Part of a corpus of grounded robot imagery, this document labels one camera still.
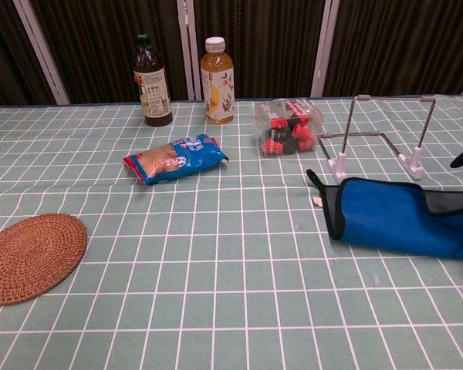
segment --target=table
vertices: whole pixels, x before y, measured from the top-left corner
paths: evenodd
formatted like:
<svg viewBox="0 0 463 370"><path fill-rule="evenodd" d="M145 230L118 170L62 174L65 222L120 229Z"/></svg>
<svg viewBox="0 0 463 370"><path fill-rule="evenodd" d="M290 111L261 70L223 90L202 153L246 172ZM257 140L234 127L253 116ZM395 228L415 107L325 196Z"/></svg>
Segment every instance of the table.
<svg viewBox="0 0 463 370"><path fill-rule="evenodd" d="M424 187L463 189L463 96L436 96ZM262 158L252 104L206 124L173 103L152 129L139 105L0 108L0 230L63 212L88 230L80 266L42 297L0 308L0 368L463 368L463 261L392 254L329 239L311 168L320 150ZM349 99L317 100L324 130ZM424 103L368 102L353 130L383 130L409 153ZM207 133L230 162L146 187L122 158ZM341 139L328 143L331 153ZM380 137L350 138L351 176L413 181Z"/></svg>

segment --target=dark curtain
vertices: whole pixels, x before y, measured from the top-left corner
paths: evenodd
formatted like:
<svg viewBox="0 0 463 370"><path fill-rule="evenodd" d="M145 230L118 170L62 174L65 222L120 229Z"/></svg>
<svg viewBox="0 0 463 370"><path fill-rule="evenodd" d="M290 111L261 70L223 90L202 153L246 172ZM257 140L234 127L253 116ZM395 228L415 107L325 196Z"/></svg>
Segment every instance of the dark curtain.
<svg viewBox="0 0 463 370"><path fill-rule="evenodd" d="M324 96L463 90L463 0L342 0Z"/></svg>
<svg viewBox="0 0 463 370"><path fill-rule="evenodd" d="M164 58L170 98L187 99L177 2L31 0L71 103L136 102L135 37Z"/></svg>
<svg viewBox="0 0 463 370"><path fill-rule="evenodd" d="M55 104L12 0L0 0L0 106Z"/></svg>
<svg viewBox="0 0 463 370"><path fill-rule="evenodd" d="M194 0L199 60L222 36L238 98L309 96L324 0Z"/></svg>

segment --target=bottle cap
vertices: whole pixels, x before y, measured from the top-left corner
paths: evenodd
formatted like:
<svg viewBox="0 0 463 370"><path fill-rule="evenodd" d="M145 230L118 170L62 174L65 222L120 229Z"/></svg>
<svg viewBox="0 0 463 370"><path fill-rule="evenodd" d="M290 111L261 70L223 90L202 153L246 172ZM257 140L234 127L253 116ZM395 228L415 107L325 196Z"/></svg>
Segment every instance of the bottle cap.
<svg viewBox="0 0 463 370"><path fill-rule="evenodd" d="M288 121L285 118L279 117L279 118L271 118L270 121L271 128L272 129L282 129L283 127L288 126Z"/></svg>
<svg viewBox="0 0 463 370"><path fill-rule="evenodd" d="M311 137L308 140L300 140L299 141L299 149L300 150L309 150L312 149L316 145L316 139Z"/></svg>
<svg viewBox="0 0 463 370"><path fill-rule="evenodd" d="M148 35L137 35L136 46L139 49L149 48L151 46L151 40Z"/></svg>
<svg viewBox="0 0 463 370"><path fill-rule="evenodd" d="M313 138L312 131L302 125L296 125L293 129L292 136L299 140L309 140Z"/></svg>
<svg viewBox="0 0 463 370"><path fill-rule="evenodd" d="M281 154L283 151L283 144L269 138L264 143L264 152L266 154Z"/></svg>
<svg viewBox="0 0 463 370"><path fill-rule="evenodd" d="M225 50L225 39L222 37L208 37L206 39L206 51L207 52L224 52Z"/></svg>

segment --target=woven coaster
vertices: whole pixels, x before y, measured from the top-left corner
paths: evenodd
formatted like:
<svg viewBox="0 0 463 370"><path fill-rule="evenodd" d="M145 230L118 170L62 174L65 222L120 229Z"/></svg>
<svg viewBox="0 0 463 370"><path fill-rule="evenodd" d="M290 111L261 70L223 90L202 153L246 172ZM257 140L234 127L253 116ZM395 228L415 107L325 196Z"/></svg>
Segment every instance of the woven coaster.
<svg viewBox="0 0 463 370"><path fill-rule="evenodd" d="M86 228L68 214L31 217L0 232L0 305L55 287L77 267L86 245Z"/></svg>

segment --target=plastic bag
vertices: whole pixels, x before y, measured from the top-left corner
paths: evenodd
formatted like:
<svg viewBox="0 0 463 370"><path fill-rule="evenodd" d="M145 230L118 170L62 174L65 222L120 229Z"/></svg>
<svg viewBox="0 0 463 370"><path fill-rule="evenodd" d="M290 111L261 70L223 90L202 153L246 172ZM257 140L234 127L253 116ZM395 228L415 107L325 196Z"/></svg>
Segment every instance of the plastic bag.
<svg viewBox="0 0 463 370"><path fill-rule="evenodd" d="M213 138L203 133L123 158L146 185L176 180L215 167L222 160L228 161L228 157Z"/></svg>
<svg viewBox="0 0 463 370"><path fill-rule="evenodd" d="M323 114L306 99L255 103L256 143L266 156L314 150L323 118Z"/></svg>

